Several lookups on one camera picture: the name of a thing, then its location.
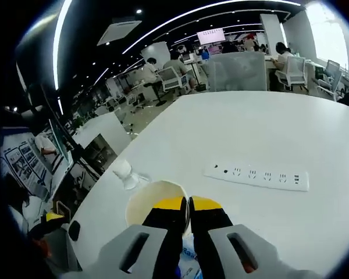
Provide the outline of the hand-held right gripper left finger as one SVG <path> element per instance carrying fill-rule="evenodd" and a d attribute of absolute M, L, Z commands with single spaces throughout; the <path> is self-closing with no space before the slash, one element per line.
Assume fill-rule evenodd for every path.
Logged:
<path fill-rule="evenodd" d="M 179 278 L 187 221 L 185 197 L 159 201 L 142 225 L 130 226 L 101 249 L 98 277 Z"/>

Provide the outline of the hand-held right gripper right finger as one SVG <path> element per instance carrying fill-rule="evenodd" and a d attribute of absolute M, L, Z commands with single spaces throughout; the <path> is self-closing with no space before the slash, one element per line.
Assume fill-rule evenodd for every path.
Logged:
<path fill-rule="evenodd" d="M 222 206 L 189 199 L 194 248 L 204 278 L 280 278 L 277 249 L 244 225 L 234 225 Z"/>

